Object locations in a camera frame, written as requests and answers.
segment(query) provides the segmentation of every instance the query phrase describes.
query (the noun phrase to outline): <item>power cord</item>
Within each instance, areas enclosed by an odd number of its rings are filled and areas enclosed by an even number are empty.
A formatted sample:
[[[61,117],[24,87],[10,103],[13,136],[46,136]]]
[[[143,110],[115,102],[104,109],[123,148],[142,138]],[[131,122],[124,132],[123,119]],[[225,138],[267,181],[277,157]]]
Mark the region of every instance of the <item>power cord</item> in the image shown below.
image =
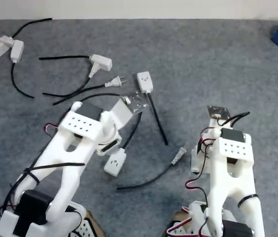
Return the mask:
[[[150,93],[147,93],[147,96],[148,96],[148,98],[149,98],[149,101],[150,101],[150,104],[151,104],[151,107],[152,107],[152,110],[153,110],[153,113],[154,113],[154,117],[155,117],[155,119],[156,119],[156,121],[157,121],[157,123],[158,123],[158,127],[159,127],[160,133],[161,133],[161,135],[162,135],[164,144],[167,146],[167,145],[169,144],[169,142],[168,142],[168,139],[167,139],[167,137],[166,137],[166,135],[165,135],[165,132],[164,132],[164,130],[163,130],[163,127],[162,127],[162,125],[161,125],[161,122],[160,122],[160,120],[159,120],[159,116],[158,116],[157,110],[156,110],[156,108],[155,108],[155,106],[154,106],[154,103],[153,103],[153,100],[152,100],[152,96],[151,96]]]
[[[15,38],[25,27],[31,25],[31,24],[35,24],[35,23],[39,23],[39,22],[44,22],[44,21],[51,21],[52,18],[44,18],[44,19],[40,19],[40,20],[34,20],[34,21],[30,21],[26,24],[24,24],[23,26],[21,26],[13,35],[12,38]]]
[[[135,132],[136,132],[138,126],[139,126],[139,123],[141,121],[141,117],[142,117],[142,112],[138,114],[138,119],[137,119],[136,125],[135,125],[133,131],[130,133],[128,139],[125,141],[124,145],[122,146],[122,149],[126,149],[129,142],[131,141],[132,137],[134,136],[134,134],[135,134]]]
[[[149,185],[151,183],[153,183],[154,181],[156,181],[157,179],[159,179],[161,176],[163,176],[172,166],[176,165],[176,163],[183,157],[184,154],[187,153],[187,151],[190,149],[190,145],[188,142],[185,143],[185,145],[183,147],[181,147],[177,154],[175,155],[174,159],[172,160],[171,164],[169,164],[168,166],[166,166],[166,168],[160,173],[158,174],[156,177],[154,177],[153,179],[141,183],[141,184],[137,184],[137,185],[130,185],[130,186],[120,186],[117,187],[117,190],[125,190],[125,189],[136,189],[136,188],[140,188],[146,185]]]
[[[15,88],[18,92],[20,92],[22,95],[25,95],[26,97],[29,97],[29,98],[31,98],[31,99],[34,99],[33,96],[31,96],[31,95],[29,95],[29,94],[26,94],[25,92],[21,91],[21,90],[17,87],[17,85],[15,84],[15,80],[14,80],[14,67],[15,67],[15,64],[16,64],[16,63],[13,62],[13,63],[12,63],[12,67],[11,67],[11,80],[12,80],[12,84],[13,84],[14,88]]]
[[[100,88],[104,88],[104,87],[111,87],[111,86],[120,86],[121,87],[122,84],[126,82],[126,80],[121,80],[122,78],[124,78],[124,77],[117,76],[117,77],[113,78],[111,81],[106,82],[104,84],[100,84],[100,85],[96,85],[96,86],[91,86],[91,87],[82,89],[82,90],[78,91],[77,93],[75,93],[75,94],[73,94],[71,96],[67,96],[64,99],[61,99],[61,100],[59,100],[57,102],[54,102],[52,105],[55,106],[55,105],[58,105],[60,103],[63,103],[66,100],[71,99],[71,98],[73,98],[73,97],[75,97],[75,96],[77,96],[77,95],[79,95],[81,93],[84,93],[86,91],[90,91],[90,90],[94,90],[94,89],[100,89]]]
[[[111,59],[100,56],[100,55],[97,55],[97,54],[93,54],[92,56],[88,56],[88,55],[67,55],[67,56],[56,56],[56,57],[40,57],[38,59],[39,60],[57,60],[57,59],[71,59],[71,58],[87,58],[87,59],[90,59],[90,61],[92,62],[93,66],[91,68],[91,71],[90,71],[88,77],[84,81],[84,83],[78,89],[76,89],[75,91],[73,91],[72,93],[69,93],[69,94],[59,95],[59,94],[52,94],[52,93],[45,93],[44,92],[43,95],[54,96],[54,97],[72,96],[72,95],[76,94],[77,92],[79,92],[80,90],[82,90],[99,69],[103,69],[105,71],[110,71],[110,69],[112,67]]]

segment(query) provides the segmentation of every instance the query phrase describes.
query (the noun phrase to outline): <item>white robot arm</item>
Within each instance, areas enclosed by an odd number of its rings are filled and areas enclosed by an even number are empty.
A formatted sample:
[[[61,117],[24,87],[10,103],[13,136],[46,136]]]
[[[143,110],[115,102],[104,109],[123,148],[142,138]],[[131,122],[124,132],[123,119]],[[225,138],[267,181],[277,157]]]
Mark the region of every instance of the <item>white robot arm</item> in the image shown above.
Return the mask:
[[[188,189],[203,173],[210,174],[210,192],[206,202],[194,201],[183,211],[189,218],[168,229],[170,237],[265,237],[261,203],[255,191],[251,136],[233,129],[233,125],[249,112],[230,117],[226,108],[208,106],[209,126],[191,154],[191,171],[197,178],[186,182]],[[223,209],[232,197],[245,217],[238,223],[229,210]],[[190,222],[186,234],[175,230]]]
[[[62,237],[78,227],[86,210],[71,199],[80,176],[95,151],[105,155],[118,147],[121,142],[118,130],[135,112],[142,111],[138,102],[135,106],[138,108],[134,109],[129,97],[119,99],[111,111],[75,102],[44,151],[20,176],[15,187],[16,208],[14,213],[4,208],[0,236]],[[61,187],[54,198],[33,190],[60,167],[63,170]]]

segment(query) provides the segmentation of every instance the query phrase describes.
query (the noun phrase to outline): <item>black power cord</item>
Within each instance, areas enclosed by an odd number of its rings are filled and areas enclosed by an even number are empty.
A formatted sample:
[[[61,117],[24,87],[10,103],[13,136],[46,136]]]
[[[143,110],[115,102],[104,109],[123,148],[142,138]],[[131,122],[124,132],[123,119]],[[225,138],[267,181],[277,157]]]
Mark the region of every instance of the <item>black power cord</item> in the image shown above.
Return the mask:
[[[90,58],[90,56],[88,55],[67,55],[67,56],[56,56],[56,57],[40,57],[38,58],[39,60],[57,60],[57,59],[68,59],[68,58]],[[72,96],[75,93],[79,92],[80,90],[82,90],[87,83],[89,83],[91,78],[87,77],[84,81],[84,83],[75,91],[69,93],[69,94],[65,94],[65,95],[59,95],[59,94],[52,94],[52,93],[45,93],[43,92],[43,95],[47,95],[47,96],[54,96],[54,97],[68,97],[68,96]]]
[[[27,27],[28,25],[34,24],[34,23],[39,23],[39,22],[43,22],[43,21],[51,21],[52,18],[44,18],[44,19],[40,19],[40,20],[35,20],[35,21],[30,21],[26,24],[24,24],[23,26],[21,26],[13,35],[12,38],[15,38],[25,27]]]
[[[133,131],[130,133],[128,139],[125,141],[124,145],[122,146],[122,149],[126,149],[126,147],[128,146],[129,142],[131,141],[132,137],[134,136],[138,126],[139,126],[139,123],[141,121],[141,117],[142,117],[142,112],[138,114],[138,119],[137,119],[137,123],[133,129]]]
[[[157,179],[159,179],[162,175],[164,175],[172,166],[173,166],[173,164],[168,165],[160,174],[158,174],[156,177],[154,177],[153,179],[151,179],[147,182],[137,184],[137,185],[117,187],[116,190],[136,189],[136,188],[141,188],[143,186],[149,185],[149,184],[153,183],[154,181],[156,181]]]
[[[80,91],[78,91],[77,93],[73,94],[73,95],[70,95],[70,96],[67,96],[57,102],[54,102],[52,105],[59,105],[65,101],[67,101],[68,99],[71,99],[73,98],[74,96],[77,96],[85,91],[89,91],[89,90],[94,90],[94,89],[99,89],[99,88],[104,88],[105,87],[105,84],[101,84],[101,85],[96,85],[96,86],[91,86],[91,87],[88,87],[88,88],[85,88],[85,89],[82,89]]]
[[[157,110],[156,110],[156,108],[154,106],[154,103],[153,103],[153,100],[152,100],[152,96],[151,96],[150,93],[147,93],[147,95],[148,95],[148,98],[149,98],[149,101],[150,101],[150,104],[151,104],[151,107],[152,107],[152,110],[153,110],[153,113],[154,113],[154,117],[155,117],[155,119],[156,119],[156,121],[158,123],[158,127],[159,127],[159,130],[160,130],[160,133],[161,133],[161,135],[163,137],[164,144],[167,146],[169,144],[169,142],[168,142],[168,139],[167,139],[167,137],[165,135],[165,132],[163,130],[161,122],[159,120],[159,116],[158,116]]]
[[[17,85],[15,84],[15,80],[14,80],[14,67],[15,67],[15,64],[16,64],[16,63],[12,63],[12,67],[11,67],[11,80],[12,80],[12,84],[13,84],[14,88],[15,88],[18,92],[20,92],[22,95],[25,95],[26,97],[29,97],[29,98],[31,98],[31,99],[34,99],[33,96],[31,96],[31,95],[29,95],[29,94],[26,94],[25,92],[21,91],[21,90],[17,87]]]

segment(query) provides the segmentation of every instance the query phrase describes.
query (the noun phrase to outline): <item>cable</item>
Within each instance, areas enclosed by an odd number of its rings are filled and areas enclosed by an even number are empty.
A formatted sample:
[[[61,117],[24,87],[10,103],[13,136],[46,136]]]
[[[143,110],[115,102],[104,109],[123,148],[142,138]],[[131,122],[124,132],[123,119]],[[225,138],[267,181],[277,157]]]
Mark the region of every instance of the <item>cable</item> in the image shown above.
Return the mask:
[[[35,20],[35,21],[30,21],[26,24],[24,24],[23,26],[21,26],[13,35],[12,38],[15,38],[25,27],[27,27],[28,25],[34,24],[34,23],[38,23],[38,22],[43,22],[43,21],[51,21],[52,18],[45,18],[45,19],[40,19],[40,20]]]
[[[158,178],[160,178],[162,175],[164,175],[171,167],[173,166],[173,164],[168,165],[165,170],[163,170],[160,174],[158,174],[156,177],[154,177],[153,179],[142,183],[142,184],[137,184],[137,185],[132,185],[132,186],[123,186],[123,187],[117,187],[116,190],[125,190],[125,189],[136,189],[136,188],[141,188],[143,186],[146,186],[148,184],[153,183],[154,181],[156,181]]]
[[[55,57],[40,57],[39,60],[56,60],[66,58],[90,58],[88,55],[67,55],[67,56],[55,56]]]
[[[206,218],[206,220],[205,220],[205,222],[202,224],[202,226],[200,226],[200,228],[199,228],[199,231],[198,231],[199,237],[203,237],[203,235],[202,235],[202,229],[203,229],[203,227],[207,224],[207,221],[208,221],[208,217]]]
[[[29,94],[26,94],[25,92],[21,91],[21,90],[17,87],[17,85],[15,84],[15,81],[14,81],[14,67],[15,67],[15,63],[12,63],[12,67],[11,67],[11,80],[12,80],[12,84],[13,84],[14,88],[15,88],[18,92],[20,92],[21,94],[25,95],[26,97],[29,97],[29,98],[31,98],[31,99],[34,99],[33,96],[31,96],[31,95],[29,95]]]
[[[139,126],[139,123],[141,121],[141,117],[142,117],[142,112],[138,114],[138,119],[137,119],[137,123],[133,129],[133,131],[130,133],[127,141],[125,142],[125,144],[122,146],[122,149],[126,149],[126,147],[128,146],[129,142],[131,141],[132,137],[134,136],[138,126]]]
[[[71,231],[71,233],[74,233],[78,237],[83,237],[78,231]]]
[[[71,95],[74,95],[75,93],[79,92],[81,89],[83,89],[87,83],[89,83],[91,78],[87,78],[84,83],[78,88],[76,89],[74,92],[72,93],[69,93],[69,94],[66,94],[66,95],[58,95],[58,94],[51,94],[51,93],[45,93],[43,92],[43,95],[48,95],[48,96],[54,96],[54,97],[67,97],[67,96],[71,96]]]
[[[165,145],[167,146],[167,145],[169,144],[169,143],[168,143],[168,139],[167,139],[167,137],[166,137],[166,135],[165,135],[165,132],[164,132],[163,127],[162,127],[162,125],[161,125],[161,122],[160,122],[160,120],[159,120],[159,116],[158,116],[158,114],[157,114],[157,110],[155,109],[155,106],[154,106],[154,103],[153,103],[151,94],[150,94],[150,93],[147,93],[147,95],[148,95],[148,98],[149,98],[149,101],[150,101],[150,104],[151,104],[151,107],[152,107],[152,110],[153,110],[155,119],[157,120],[160,133],[161,133],[161,135],[162,135],[162,137],[163,137],[163,141],[164,141]]]
[[[103,88],[103,87],[105,87],[105,84],[96,85],[96,86],[91,86],[91,87],[82,89],[82,90],[78,91],[77,93],[75,93],[75,94],[73,94],[73,95],[67,96],[67,97],[65,97],[64,99],[61,99],[61,100],[59,100],[59,101],[57,101],[57,102],[54,102],[52,105],[53,105],[53,106],[59,105],[59,104],[65,102],[65,101],[67,101],[68,99],[71,99],[72,97],[77,96],[77,95],[79,95],[79,94],[81,94],[81,93],[83,93],[83,92],[85,92],[85,91],[95,90],[95,89],[99,89],[99,88]]]
[[[122,95],[116,94],[116,93],[98,93],[98,94],[94,94],[94,95],[89,95],[89,96],[87,96],[87,97],[85,97],[85,98],[83,98],[83,99],[81,99],[81,100],[79,100],[79,101],[80,101],[80,102],[83,102],[83,101],[88,100],[88,99],[90,99],[90,98],[98,97],[98,96],[103,96],[103,95],[111,95],[111,96],[119,96],[119,97],[122,96]]]
[[[224,126],[226,125],[228,122],[231,122],[232,120],[234,120],[231,124],[230,124],[230,127],[233,127],[234,124],[239,121],[240,119],[244,118],[245,116],[248,116],[250,114],[250,111],[247,111],[247,112],[244,112],[244,113],[241,113],[241,114],[238,114],[238,115],[234,115],[232,116],[231,118],[227,119],[226,121],[224,121],[222,124],[219,123],[219,118],[217,118],[217,124],[219,126]]]

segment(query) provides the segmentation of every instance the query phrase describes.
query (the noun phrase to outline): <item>wall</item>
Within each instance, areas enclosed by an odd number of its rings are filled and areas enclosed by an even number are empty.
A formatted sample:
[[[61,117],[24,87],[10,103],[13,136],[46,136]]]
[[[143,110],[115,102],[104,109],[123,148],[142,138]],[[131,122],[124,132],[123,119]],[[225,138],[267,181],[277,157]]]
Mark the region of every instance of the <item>wall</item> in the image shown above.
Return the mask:
[[[0,0],[0,19],[276,19],[278,0]]]

